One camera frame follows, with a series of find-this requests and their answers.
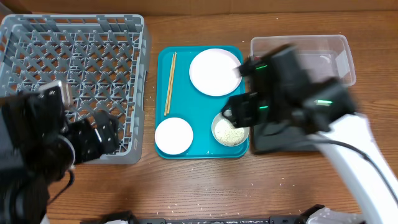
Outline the grey bowl of rice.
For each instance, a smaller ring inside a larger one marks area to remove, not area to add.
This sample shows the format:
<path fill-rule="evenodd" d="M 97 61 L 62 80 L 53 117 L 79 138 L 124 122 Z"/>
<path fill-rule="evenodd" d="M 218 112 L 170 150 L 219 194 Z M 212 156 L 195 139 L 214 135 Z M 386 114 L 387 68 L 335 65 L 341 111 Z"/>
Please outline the grey bowl of rice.
<path fill-rule="evenodd" d="M 221 113 L 218 113 L 213 119 L 211 132 L 217 142 L 233 147 L 242 144 L 248 138 L 249 127 L 235 128 Z"/>

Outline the large white plate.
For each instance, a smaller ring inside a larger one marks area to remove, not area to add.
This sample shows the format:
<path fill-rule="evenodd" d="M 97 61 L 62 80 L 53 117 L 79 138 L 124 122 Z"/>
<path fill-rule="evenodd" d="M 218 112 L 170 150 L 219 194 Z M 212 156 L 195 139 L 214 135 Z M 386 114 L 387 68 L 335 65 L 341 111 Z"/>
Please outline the large white plate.
<path fill-rule="evenodd" d="M 205 95 L 224 96 L 240 85 L 240 64 L 239 59 L 230 51 L 207 49 L 192 60 L 189 68 L 190 80 Z"/>

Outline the wooden chopstick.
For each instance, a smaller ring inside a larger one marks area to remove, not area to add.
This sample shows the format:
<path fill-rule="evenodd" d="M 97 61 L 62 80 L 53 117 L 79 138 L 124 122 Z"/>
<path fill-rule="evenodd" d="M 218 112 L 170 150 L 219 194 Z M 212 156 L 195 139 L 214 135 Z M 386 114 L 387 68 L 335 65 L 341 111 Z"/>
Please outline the wooden chopstick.
<path fill-rule="evenodd" d="M 167 116 L 169 114 L 169 110 L 170 110 L 170 99 L 171 99 L 171 94 L 172 94 L 172 82 L 173 82 L 173 78 L 174 78 L 176 57 L 177 57 L 177 53 L 174 52 L 173 57 L 172 57 L 171 67 L 170 67 L 169 83 L 168 83 L 164 116 Z"/>
<path fill-rule="evenodd" d="M 169 89 L 168 89 L 168 95 L 167 95 L 167 105 L 165 108 L 165 115 L 168 115 L 170 113 L 170 105 L 171 105 L 171 100 L 172 100 L 172 89 L 173 89 L 173 83 L 174 83 L 176 60 L 177 60 L 177 53 L 174 52 L 172 64 L 171 64 L 171 68 L 170 68 L 169 87 L 168 87 Z"/>

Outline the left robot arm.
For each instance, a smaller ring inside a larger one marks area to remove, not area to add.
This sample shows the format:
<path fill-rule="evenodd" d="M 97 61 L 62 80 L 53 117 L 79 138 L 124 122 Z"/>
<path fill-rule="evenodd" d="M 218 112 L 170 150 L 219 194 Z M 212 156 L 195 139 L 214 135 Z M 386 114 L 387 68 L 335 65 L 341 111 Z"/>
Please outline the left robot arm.
<path fill-rule="evenodd" d="M 119 149 L 117 117 L 94 119 L 69 122 L 59 88 L 1 98 L 1 223 L 40 223 L 56 199 L 49 185 Z"/>

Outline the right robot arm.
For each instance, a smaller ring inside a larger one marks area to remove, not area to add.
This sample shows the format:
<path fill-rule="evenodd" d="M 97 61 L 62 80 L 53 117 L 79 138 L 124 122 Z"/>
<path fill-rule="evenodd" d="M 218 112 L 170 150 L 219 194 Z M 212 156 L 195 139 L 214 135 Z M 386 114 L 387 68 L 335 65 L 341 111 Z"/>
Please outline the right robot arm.
<path fill-rule="evenodd" d="M 298 216 L 297 223 L 397 222 L 397 177 L 378 148 L 368 118 L 357 111 L 339 79 L 312 82 L 290 44 L 245 61 L 238 71 L 252 90 L 230 97 L 221 115 L 237 128 L 277 123 L 280 135 L 297 128 L 300 140 L 274 150 L 317 147 L 361 209 L 354 215 L 316 205 Z"/>

